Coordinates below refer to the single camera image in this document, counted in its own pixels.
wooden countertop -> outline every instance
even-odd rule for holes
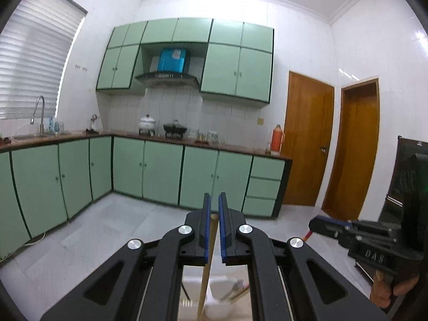
[[[140,136],[135,133],[129,133],[125,131],[115,131],[115,130],[102,130],[99,134],[86,134],[85,131],[72,131],[70,133],[66,133],[64,135],[48,135],[48,136],[35,136],[32,139],[26,140],[15,140],[13,137],[11,139],[11,143],[9,144],[0,144],[0,153],[13,151],[22,148],[36,147],[36,146],[45,146],[48,144],[56,144],[61,142],[68,142],[80,139],[87,139],[90,137],[97,136],[117,136],[117,137],[125,137],[130,139],[139,139],[139,140],[147,140],[147,141],[156,141],[156,142],[165,142],[171,144],[180,144],[182,146],[193,146],[193,147],[201,147],[207,148],[211,150],[217,151],[227,151],[227,152],[235,152],[242,154],[251,154],[254,156],[262,156],[273,159],[281,159],[281,160],[290,160],[290,158],[285,156],[275,156],[275,155],[266,155],[265,151],[259,148],[251,148],[251,147],[243,147],[243,146],[235,146],[231,144],[218,144],[218,145],[208,145],[203,143],[197,143],[193,140],[174,140],[168,139],[166,137],[150,137],[150,136]]]

blue box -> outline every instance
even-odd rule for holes
[[[186,49],[168,48],[160,54],[158,71],[174,71],[182,73],[185,66]]]

window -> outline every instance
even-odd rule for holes
[[[85,15],[70,0],[20,2],[0,34],[0,119],[32,117],[39,95],[45,117],[55,116],[66,61]]]

door frame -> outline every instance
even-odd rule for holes
[[[319,83],[322,83],[322,84],[324,84],[324,85],[328,85],[328,86],[330,86],[330,87],[332,87],[332,88],[333,88],[333,90],[332,90],[332,98],[331,98],[332,117],[331,117],[330,141],[328,142],[328,152],[329,152],[329,151],[330,151],[330,147],[331,147],[332,137],[333,137],[334,111],[335,111],[335,107],[334,107],[334,100],[335,100],[335,96],[336,96],[336,93],[335,93],[335,91],[336,91],[336,90],[335,90],[335,89],[336,89],[336,86],[335,86],[335,85],[333,85],[333,84],[331,84],[331,83],[323,82],[323,81],[322,81],[322,80],[320,80],[320,79],[316,79],[316,78],[314,78],[314,77],[307,76],[307,75],[305,75],[305,74],[301,74],[300,72],[289,70],[289,71],[288,71],[288,87],[287,87],[287,90],[288,90],[288,91],[287,91],[287,104],[286,104],[286,106],[285,106],[285,116],[284,116],[284,133],[283,133],[282,140],[281,140],[281,149],[280,149],[280,154],[281,154],[281,150],[282,150],[282,144],[284,143],[284,140],[285,140],[285,125],[286,125],[286,123],[287,123],[288,105],[290,104],[290,100],[289,100],[289,98],[290,98],[290,95],[292,94],[292,91],[291,91],[291,88],[290,88],[290,85],[291,85],[291,81],[290,81],[290,79],[291,79],[292,75],[304,76],[304,77],[309,78],[309,79],[311,79],[311,80],[313,80],[313,81],[317,81],[317,82],[319,82]],[[326,161],[325,161],[325,164],[324,164],[324,172],[323,172],[322,177],[321,177],[320,187],[318,188],[318,195],[317,195],[317,199],[318,199],[318,197],[319,197],[319,195],[320,195],[320,190],[321,190],[321,187],[322,187],[322,181],[324,180],[324,177],[325,177],[325,169],[326,169],[326,167],[327,167],[327,162],[328,162],[328,152],[327,152]],[[286,204],[284,203],[285,192],[284,192],[284,196],[282,197],[282,200],[281,200],[281,201],[282,201],[282,205],[286,205]],[[316,206],[316,201],[317,201],[317,199],[315,200],[314,205],[303,205],[303,206],[314,206],[314,207],[315,207],[315,206]]]
[[[323,200],[323,203],[322,203],[322,206],[321,206],[322,210],[326,206],[327,195],[328,195],[328,193],[329,193],[329,191],[330,191],[330,189],[332,187],[332,177],[337,172],[337,169],[338,169],[338,165],[337,165],[338,164],[337,163],[337,158],[338,158],[337,151],[338,151],[338,147],[339,147],[340,141],[341,141],[341,139],[343,139],[343,134],[344,134],[344,132],[343,132],[343,124],[342,123],[343,123],[343,116],[344,116],[343,100],[344,100],[345,91],[350,90],[350,89],[355,89],[355,88],[358,88],[358,87],[362,87],[362,86],[365,86],[365,85],[368,85],[368,84],[372,84],[372,83],[376,84],[376,103],[377,103],[377,105],[376,105],[376,114],[377,114],[377,120],[376,120],[377,144],[376,144],[376,154],[375,154],[375,157],[374,157],[372,173],[370,175],[370,182],[372,181],[373,170],[375,169],[375,163],[376,163],[377,149],[379,147],[379,127],[380,127],[379,77],[376,77],[374,79],[368,79],[368,80],[365,80],[365,81],[360,81],[358,83],[354,83],[354,84],[351,84],[351,85],[348,85],[348,86],[345,86],[345,87],[341,88],[341,93],[340,93],[339,133],[338,133],[337,144],[336,144],[336,149],[335,149],[335,153],[334,153],[333,168],[332,168],[331,173],[330,173],[330,178],[329,178],[329,181],[328,181],[327,191],[325,193],[324,200]],[[367,188],[367,191],[365,192],[365,197],[364,197],[364,201],[362,203],[361,209],[364,206],[364,202],[365,202],[365,199],[367,197],[368,190],[369,189]]]

red thermos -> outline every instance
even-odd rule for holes
[[[272,152],[280,152],[282,142],[282,130],[278,124],[272,133],[272,142],[270,143],[270,150]]]

